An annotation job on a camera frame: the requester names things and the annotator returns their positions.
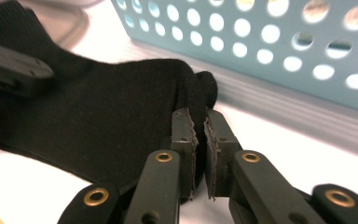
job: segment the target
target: white surface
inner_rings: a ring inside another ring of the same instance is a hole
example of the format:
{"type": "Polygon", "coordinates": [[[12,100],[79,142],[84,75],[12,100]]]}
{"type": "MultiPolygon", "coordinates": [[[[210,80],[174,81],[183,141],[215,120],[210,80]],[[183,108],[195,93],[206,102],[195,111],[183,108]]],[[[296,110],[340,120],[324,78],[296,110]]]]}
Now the white surface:
{"type": "Polygon", "coordinates": [[[24,7],[31,8],[44,25],[46,31],[58,45],[71,48],[88,28],[87,14],[81,9],[87,3],[96,1],[75,1],[72,5],[62,5],[60,0],[18,0],[24,7]]]}
{"type": "MultiPolygon", "coordinates": [[[[179,57],[197,71],[213,66],[164,50],[152,51],[126,36],[109,1],[87,9],[90,26],[72,51],[97,61],[119,63],[179,57]]],[[[222,70],[214,73],[222,76],[222,70]]],[[[333,183],[358,193],[358,156],[229,105],[218,103],[243,148],[266,155],[296,188],[311,193],[333,183]]],[[[55,223],[63,209],[88,183],[54,167],[0,150],[0,218],[5,223],[55,223]]],[[[232,223],[227,199],[207,199],[206,188],[180,208],[180,223],[232,223]]]]}
{"type": "Polygon", "coordinates": [[[73,0],[32,0],[32,1],[83,7],[83,6],[90,6],[92,4],[96,4],[98,2],[101,2],[102,0],[76,0],[76,1],[73,1],[73,0]]]}

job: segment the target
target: perforated basket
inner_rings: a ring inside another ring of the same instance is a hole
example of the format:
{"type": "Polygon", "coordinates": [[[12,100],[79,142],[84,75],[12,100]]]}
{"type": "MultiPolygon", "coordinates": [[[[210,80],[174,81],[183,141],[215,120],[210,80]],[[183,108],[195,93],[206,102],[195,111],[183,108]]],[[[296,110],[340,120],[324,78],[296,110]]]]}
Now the perforated basket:
{"type": "Polygon", "coordinates": [[[358,0],[112,0],[128,35],[358,109],[358,0]]]}

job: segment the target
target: black cloth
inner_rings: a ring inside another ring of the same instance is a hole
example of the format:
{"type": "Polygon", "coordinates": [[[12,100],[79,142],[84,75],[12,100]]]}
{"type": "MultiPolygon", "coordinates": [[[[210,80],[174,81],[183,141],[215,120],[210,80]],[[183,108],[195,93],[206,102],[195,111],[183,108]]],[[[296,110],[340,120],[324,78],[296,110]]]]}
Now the black cloth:
{"type": "Polygon", "coordinates": [[[188,107],[200,141],[200,180],[203,121],[217,96],[211,73],[194,74],[175,59],[108,64],[77,56],[58,47],[16,1],[0,4],[0,45],[44,61],[56,75],[52,89],[34,99],[0,92],[0,148],[125,192],[147,155],[171,135],[172,112],[188,107]]]}

